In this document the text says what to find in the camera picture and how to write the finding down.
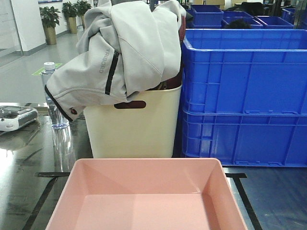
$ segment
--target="green leaves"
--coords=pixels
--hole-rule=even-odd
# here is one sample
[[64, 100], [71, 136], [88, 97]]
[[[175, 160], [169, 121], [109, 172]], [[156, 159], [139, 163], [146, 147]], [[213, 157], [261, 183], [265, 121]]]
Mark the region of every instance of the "green leaves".
[[75, 4], [75, 7], [77, 9], [77, 15], [82, 16], [84, 15], [89, 9], [91, 9], [91, 4], [87, 1], [78, 0]]
[[70, 1], [63, 3], [62, 13], [65, 18], [71, 18], [77, 16], [77, 9], [75, 4], [72, 4]]
[[56, 27], [56, 24], [59, 25], [59, 15], [60, 11], [52, 7], [40, 7], [40, 17], [44, 27]]

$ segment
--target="bottle cap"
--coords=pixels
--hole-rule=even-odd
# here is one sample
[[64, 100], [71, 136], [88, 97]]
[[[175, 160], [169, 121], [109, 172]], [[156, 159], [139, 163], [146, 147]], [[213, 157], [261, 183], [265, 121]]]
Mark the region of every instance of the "bottle cap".
[[56, 65], [52, 61], [48, 61], [44, 63], [45, 70], [53, 70], [56, 68]]

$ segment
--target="green floor marker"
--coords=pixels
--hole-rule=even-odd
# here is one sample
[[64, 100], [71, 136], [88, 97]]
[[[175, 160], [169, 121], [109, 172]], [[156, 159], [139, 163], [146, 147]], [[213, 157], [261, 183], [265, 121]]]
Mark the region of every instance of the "green floor marker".
[[[60, 67], [62, 65], [62, 63], [55, 63], [55, 65], [56, 65], [56, 69], [57, 69], [58, 67]], [[44, 67], [42, 67], [39, 70], [35, 71], [35, 73], [32, 73], [31, 75], [32, 76], [37, 76], [37, 75], [40, 75], [40, 73], [43, 72], [43, 71], [44, 71]]]

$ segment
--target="gold plant pot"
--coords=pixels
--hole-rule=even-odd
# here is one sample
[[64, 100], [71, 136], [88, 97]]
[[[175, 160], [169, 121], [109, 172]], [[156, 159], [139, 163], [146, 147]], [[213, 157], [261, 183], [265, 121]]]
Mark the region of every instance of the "gold plant pot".
[[82, 22], [83, 29], [85, 29], [84, 15], [81, 15], [81, 22]]
[[55, 45], [57, 43], [56, 30], [53, 27], [44, 27], [46, 41], [48, 45]]
[[76, 17], [70, 17], [68, 18], [68, 28], [71, 34], [76, 34], [77, 33], [77, 22], [76, 22]]

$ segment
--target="plastic water bottle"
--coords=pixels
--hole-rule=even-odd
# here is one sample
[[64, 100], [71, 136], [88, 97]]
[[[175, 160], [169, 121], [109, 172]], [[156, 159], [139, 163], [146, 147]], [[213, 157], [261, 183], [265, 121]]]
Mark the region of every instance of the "plastic water bottle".
[[[55, 71], [54, 62], [45, 62], [45, 70], [41, 72], [41, 78], [43, 86], [45, 87], [47, 81]], [[54, 129], [66, 128], [69, 125], [69, 121], [60, 112], [59, 108], [54, 104], [51, 98], [45, 92], [46, 103], [48, 106], [48, 114], [51, 122], [51, 127]]]

